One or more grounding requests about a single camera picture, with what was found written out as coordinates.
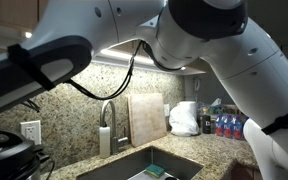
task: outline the granite backsplash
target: granite backsplash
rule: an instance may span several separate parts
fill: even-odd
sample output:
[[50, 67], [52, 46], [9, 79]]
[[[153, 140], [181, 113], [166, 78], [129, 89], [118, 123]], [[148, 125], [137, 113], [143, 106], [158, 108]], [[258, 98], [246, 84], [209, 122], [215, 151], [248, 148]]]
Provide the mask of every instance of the granite backsplash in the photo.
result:
[[[122, 83], [126, 73], [124, 67], [91, 63], [73, 79], [94, 94], [107, 96]], [[184, 78], [135, 69], [128, 88], [113, 99], [119, 137], [124, 126], [129, 130], [127, 95], [138, 93], [163, 93], [164, 103], [173, 108], [184, 100]], [[42, 144], [45, 153], [55, 160], [56, 169], [99, 154], [98, 128], [103, 101], [90, 99], [68, 84], [60, 84], [32, 100], [41, 107], [40, 113], [17, 105], [0, 114], [0, 128], [20, 132], [20, 122], [41, 120]]]

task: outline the outlet cover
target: outlet cover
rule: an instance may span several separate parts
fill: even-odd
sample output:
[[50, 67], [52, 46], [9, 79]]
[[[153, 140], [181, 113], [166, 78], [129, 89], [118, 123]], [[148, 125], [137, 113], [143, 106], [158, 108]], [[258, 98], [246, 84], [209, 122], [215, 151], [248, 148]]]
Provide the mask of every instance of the outlet cover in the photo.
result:
[[41, 138], [41, 121], [29, 121], [21, 122], [21, 133], [27, 139], [35, 142], [35, 145], [40, 145], [42, 143]]

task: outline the clear plastic bottle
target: clear plastic bottle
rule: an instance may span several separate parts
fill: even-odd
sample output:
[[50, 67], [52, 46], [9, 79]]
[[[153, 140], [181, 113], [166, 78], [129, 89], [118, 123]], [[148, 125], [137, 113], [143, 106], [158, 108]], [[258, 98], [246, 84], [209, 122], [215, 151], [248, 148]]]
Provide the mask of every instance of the clear plastic bottle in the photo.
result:
[[217, 136], [223, 136], [224, 122], [223, 122], [222, 117], [223, 115], [219, 114], [217, 115], [217, 118], [215, 120], [215, 135]]
[[232, 116], [225, 115], [223, 121], [224, 121], [224, 133], [223, 133], [224, 136], [227, 138], [232, 138], [232, 129], [233, 129]]
[[233, 138], [237, 140], [243, 139], [243, 123], [239, 116], [233, 117]]

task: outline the faucet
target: faucet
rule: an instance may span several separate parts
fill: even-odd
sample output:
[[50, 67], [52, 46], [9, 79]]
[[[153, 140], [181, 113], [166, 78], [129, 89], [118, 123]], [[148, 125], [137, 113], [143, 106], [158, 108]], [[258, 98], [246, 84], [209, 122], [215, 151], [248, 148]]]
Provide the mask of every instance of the faucet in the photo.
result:
[[110, 104], [112, 108], [112, 137], [111, 137], [111, 154], [117, 154], [119, 147], [121, 147], [125, 142], [128, 141], [126, 137], [126, 127], [124, 127], [124, 137], [118, 139], [116, 135], [116, 118], [115, 118], [115, 105], [112, 100], [105, 100], [102, 106], [101, 116], [100, 116], [100, 126], [105, 127], [105, 112], [107, 105]]

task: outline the paper towel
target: paper towel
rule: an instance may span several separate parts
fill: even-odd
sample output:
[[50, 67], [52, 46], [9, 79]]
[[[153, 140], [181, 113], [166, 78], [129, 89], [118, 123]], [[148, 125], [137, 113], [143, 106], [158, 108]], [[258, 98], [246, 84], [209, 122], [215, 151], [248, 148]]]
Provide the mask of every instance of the paper towel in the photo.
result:
[[183, 109], [187, 110], [188, 112], [190, 112], [193, 115], [193, 117], [195, 118], [195, 120], [196, 120], [196, 118], [197, 118], [197, 114], [196, 114], [197, 109], [196, 109], [196, 102], [195, 101], [181, 101], [179, 103], [179, 105], [180, 105], [181, 108], [183, 108]]
[[100, 157], [107, 158], [111, 155], [111, 129], [100, 127]]

